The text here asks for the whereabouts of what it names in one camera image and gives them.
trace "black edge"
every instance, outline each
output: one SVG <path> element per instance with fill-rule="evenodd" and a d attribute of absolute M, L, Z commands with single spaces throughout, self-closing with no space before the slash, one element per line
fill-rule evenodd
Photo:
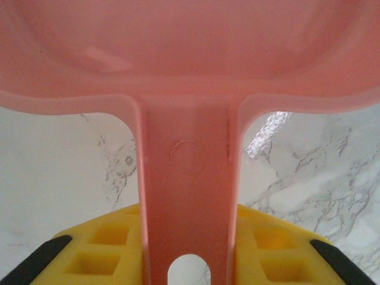
<path fill-rule="evenodd" d="M 347 285 L 376 285 L 335 246 L 318 239 L 311 240 L 310 244 Z"/>
<path fill-rule="evenodd" d="M 70 243 L 71 236 L 59 236 L 43 243 L 1 281 L 0 285 L 28 285 Z"/>

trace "scoop handle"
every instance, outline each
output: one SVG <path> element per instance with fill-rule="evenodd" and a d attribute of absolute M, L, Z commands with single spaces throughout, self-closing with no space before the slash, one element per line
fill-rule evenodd
<path fill-rule="evenodd" d="M 137 135 L 145 283 L 167 285 L 172 262 L 196 254 L 212 285 L 232 284 L 238 108 L 229 96 L 157 96 Z"/>

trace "white marble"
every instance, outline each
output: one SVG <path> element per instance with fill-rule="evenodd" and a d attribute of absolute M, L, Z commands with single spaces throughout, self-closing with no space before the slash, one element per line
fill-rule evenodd
<path fill-rule="evenodd" d="M 326 236 L 380 283 L 378 122 L 380 105 L 259 118 L 243 140 L 239 202 Z M 60 230 L 136 202 L 120 120 L 0 109 L 0 278 Z M 203 264 L 191 268 L 171 284 L 209 283 Z"/>

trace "yellow plastic object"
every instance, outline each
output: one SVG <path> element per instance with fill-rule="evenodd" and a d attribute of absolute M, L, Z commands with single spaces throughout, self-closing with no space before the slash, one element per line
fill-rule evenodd
<path fill-rule="evenodd" d="M 143 247 L 138 205 L 59 233 L 72 241 L 32 285 L 141 285 Z"/>
<path fill-rule="evenodd" d="M 241 205 L 237 216 L 235 285 L 345 284 L 309 243 L 328 242 L 323 237 Z M 32 285 L 142 285 L 139 205 L 56 236 L 62 235 L 72 241 Z"/>

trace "pink plastic scoop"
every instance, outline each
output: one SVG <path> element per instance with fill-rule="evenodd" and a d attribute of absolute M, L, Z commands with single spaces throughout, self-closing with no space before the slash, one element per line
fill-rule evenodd
<path fill-rule="evenodd" d="M 197 254 L 231 284 L 241 136 L 380 100 L 377 0 L 2 0 L 0 105 L 106 112 L 139 157 L 145 282 Z"/>

